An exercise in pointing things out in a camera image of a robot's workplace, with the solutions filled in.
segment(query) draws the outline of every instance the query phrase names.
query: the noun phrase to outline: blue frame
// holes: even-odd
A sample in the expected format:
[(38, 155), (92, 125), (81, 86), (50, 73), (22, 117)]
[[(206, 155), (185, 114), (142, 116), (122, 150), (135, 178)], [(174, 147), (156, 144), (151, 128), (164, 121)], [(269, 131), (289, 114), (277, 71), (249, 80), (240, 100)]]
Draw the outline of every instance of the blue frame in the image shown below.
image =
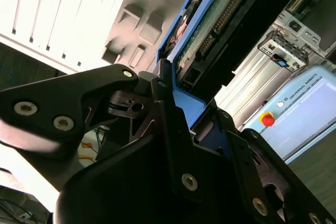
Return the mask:
[[(162, 43), (160, 44), (160, 47), (158, 51), (156, 52), (156, 56), (155, 56), (156, 62), (158, 62), (159, 60), (159, 54), (160, 54), (161, 48), (163, 48), (164, 43), (168, 40), (170, 34), (173, 31), (173, 28), (177, 24), (178, 19), (181, 16), (183, 10), (186, 9), (189, 1), (190, 0), (185, 0), (179, 14), (175, 18), (172, 26), (170, 27), (164, 39), (162, 40)], [(178, 107), (183, 109), (189, 127), (191, 127), (196, 122), (196, 120), (202, 115), (202, 113), (206, 109), (207, 104), (201, 99), (177, 87), (176, 78), (175, 78), (176, 76), (175, 64), (178, 58), (177, 56), (179, 56), (180, 53), (182, 52), (183, 48), (189, 41), (190, 37), (192, 36), (193, 32), (199, 25), (200, 21), (202, 20), (204, 14), (208, 10), (212, 2), (213, 0), (202, 0), (193, 18), (188, 24), (186, 30), (184, 31), (181, 39), (178, 41), (173, 51), (170, 53), (170, 55), (167, 58), (173, 64), (173, 95), (174, 95), (175, 103)]]

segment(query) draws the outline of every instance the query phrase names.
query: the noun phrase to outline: electronic component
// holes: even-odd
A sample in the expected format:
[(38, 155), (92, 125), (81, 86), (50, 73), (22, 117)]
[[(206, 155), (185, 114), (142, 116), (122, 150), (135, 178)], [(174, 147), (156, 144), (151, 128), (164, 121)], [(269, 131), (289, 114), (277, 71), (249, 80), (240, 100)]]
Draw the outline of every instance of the electronic component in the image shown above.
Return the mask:
[(274, 26), (285, 37), (286, 41), (299, 48), (303, 46), (309, 47), (316, 54), (324, 55), (323, 50), (319, 46), (321, 41), (320, 36), (298, 21), (289, 12), (283, 11), (275, 21)]
[(319, 48), (323, 57), (336, 46), (336, 2), (334, 0), (292, 0), (286, 10), (320, 36)]
[(165, 42), (165, 49), (161, 52), (160, 58), (166, 58), (167, 55), (171, 53), (171, 51), (176, 46), (176, 43), (181, 39), (184, 31), (186, 30), (190, 20), (194, 16), (199, 3), (202, 0), (190, 0), (187, 8), (184, 10), (183, 14), (179, 17), (179, 21), (173, 29), (173, 32)]
[(231, 15), (238, 9), (241, 0), (214, 0), (193, 36), (188, 41), (176, 63), (177, 75), (184, 76), (191, 62), (206, 59), (206, 53), (216, 40)]
[(289, 42), (278, 31), (271, 31), (258, 48), (276, 64), (291, 72), (305, 66), (309, 62), (308, 55), (312, 52), (307, 46), (298, 47)]

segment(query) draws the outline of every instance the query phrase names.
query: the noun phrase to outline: floor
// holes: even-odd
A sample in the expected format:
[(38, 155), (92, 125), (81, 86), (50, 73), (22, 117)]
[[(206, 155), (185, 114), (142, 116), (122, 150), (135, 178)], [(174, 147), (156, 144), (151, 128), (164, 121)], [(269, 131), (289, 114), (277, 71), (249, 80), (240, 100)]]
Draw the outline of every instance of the floor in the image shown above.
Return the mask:
[[(11, 80), (5, 68), (15, 80)], [(0, 44), (0, 90), (31, 82), (53, 78), (56, 69)]]
[(289, 164), (334, 218), (336, 218), (336, 131)]

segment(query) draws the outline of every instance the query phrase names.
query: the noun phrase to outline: blue metal panel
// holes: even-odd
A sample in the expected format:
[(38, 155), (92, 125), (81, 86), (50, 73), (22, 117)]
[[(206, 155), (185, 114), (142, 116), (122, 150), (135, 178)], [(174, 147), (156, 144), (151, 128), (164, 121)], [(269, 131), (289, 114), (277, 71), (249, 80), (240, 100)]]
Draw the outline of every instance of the blue metal panel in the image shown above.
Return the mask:
[[(169, 35), (171, 34), (173, 27), (178, 22), (178, 18), (181, 16), (183, 9), (186, 7), (186, 4), (188, 2), (189, 0), (185, 1), (184, 6), (181, 9), (179, 15), (176, 17), (166, 37), (163, 39), (163, 43), (161, 44), (160, 49), (163, 47), (164, 42), (168, 39)], [(206, 104), (201, 99), (198, 99), (197, 97), (194, 97), (193, 95), (190, 95), (189, 93), (177, 87), (175, 78), (176, 76), (175, 62), (177, 60), (177, 57), (180, 55), (183, 48), (189, 41), (190, 37), (192, 36), (194, 30), (197, 28), (198, 24), (202, 20), (204, 14), (212, 4), (212, 2), (213, 0), (202, 0), (193, 18), (190, 20), (186, 30), (184, 31), (181, 39), (178, 41), (173, 51), (168, 56), (168, 60), (173, 62), (173, 95), (175, 103), (178, 107), (183, 109), (189, 127), (191, 127), (199, 118), (199, 116), (201, 116), (201, 114), (204, 112)], [(159, 59), (159, 52), (157, 52), (156, 54), (156, 60), (158, 61), (158, 59)]]
[(200, 146), (213, 151), (222, 148), (224, 156), (231, 158), (230, 148), (227, 143), (227, 133), (219, 129), (218, 123), (214, 124), (208, 134), (202, 139)]

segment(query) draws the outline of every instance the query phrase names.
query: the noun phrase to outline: blue cable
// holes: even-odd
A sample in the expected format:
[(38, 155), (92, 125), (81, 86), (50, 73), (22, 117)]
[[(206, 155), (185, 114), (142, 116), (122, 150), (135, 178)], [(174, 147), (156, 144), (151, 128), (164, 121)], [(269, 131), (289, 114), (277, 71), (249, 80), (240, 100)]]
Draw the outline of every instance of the blue cable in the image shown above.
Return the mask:
[(11, 72), (9, 72), (5, 67), (3, 67), (3, 66), (1, 66), (1, 65), (0, 65), (0, 69), (4, 70), (4, 71), (8, 74), (8, 76), (10, 77), (10, 79), (11, 79), (13, 85), (14, 85), (14, 86), (17, 86), (16, 81), (15, 81), (13, 75), (11, 74)]

